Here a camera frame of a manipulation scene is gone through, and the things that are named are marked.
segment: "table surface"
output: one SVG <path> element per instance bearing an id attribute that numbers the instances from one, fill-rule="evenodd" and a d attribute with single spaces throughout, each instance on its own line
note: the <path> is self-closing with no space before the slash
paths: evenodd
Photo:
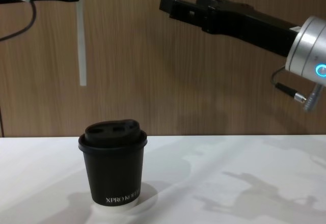
<path id="1" fill-rule="evenodd" d="M 325 224 L 324 136 L 152 136 L 137 206 L 94 210 L 77 138 L 0 139 L 1 224 Z"/>

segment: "white plastic strip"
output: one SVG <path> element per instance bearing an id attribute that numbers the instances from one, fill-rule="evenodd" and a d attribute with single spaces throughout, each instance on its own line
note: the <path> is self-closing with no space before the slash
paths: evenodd
<path id="1" fill-rule="evenodd" d="M 78 65 L 79 65 L 79 84 L 87 85 L 87 63 L 86 63 L 86 43 L 84 28 L 84 0 L 79 0 L 76 4 L 77 9 L 77 38 L 78 38 Z"/>

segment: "robotic arm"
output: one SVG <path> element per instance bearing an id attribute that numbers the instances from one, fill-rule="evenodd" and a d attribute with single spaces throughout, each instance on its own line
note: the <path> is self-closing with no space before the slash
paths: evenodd
<path id="1" fill-rule="evenodd" d="M 210 34 L 222 34 L 287 57 L 285 69 L 316 83 L 309 98 L 278 82 L 275 87 L 304 109 L 315 108 L 326 85 L 326 21 L 310 17 L 302 27 L 254 10 L 253 7 L 229 0 L 197 0 L 195 4 L 182 0 L 161 0 L 160 10 Z"/>

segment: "wooden wall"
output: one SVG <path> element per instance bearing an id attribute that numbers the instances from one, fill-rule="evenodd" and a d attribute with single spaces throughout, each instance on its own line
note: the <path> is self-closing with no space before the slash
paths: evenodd
<path id="1" fill-rule="evenodd" d="M 325 96 L 307 114 L 270 85 L 284 58 L 169 19 L 159 1 L 85 0 L 86 87 L 78 80 L 75 4 L 37 2 L 35 26 L 0 43 L 5 136 L 80 135 L 124 118 L 151 135 L 326 133 Z M 232 1 L 299 25 L 311 15 L 326 19 L 325 0 Z M 3 36 L 26 25 L 30 7 L 1 5 L 0 16 Z M 313 88 L 295 75 L 280 79 L 304 94 Z"/>

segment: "black plastic lid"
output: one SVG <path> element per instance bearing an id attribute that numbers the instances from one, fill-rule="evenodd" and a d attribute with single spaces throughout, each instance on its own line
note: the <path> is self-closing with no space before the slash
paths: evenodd
<path id="1" fill-rule="evenodd" d="M 146 138 L 146 133 L 135 120 L 105 121 L 86 128 L 85 134 L 79 138 L 79 148 L 85 153 L 138 148 L 146 144 Z"/>

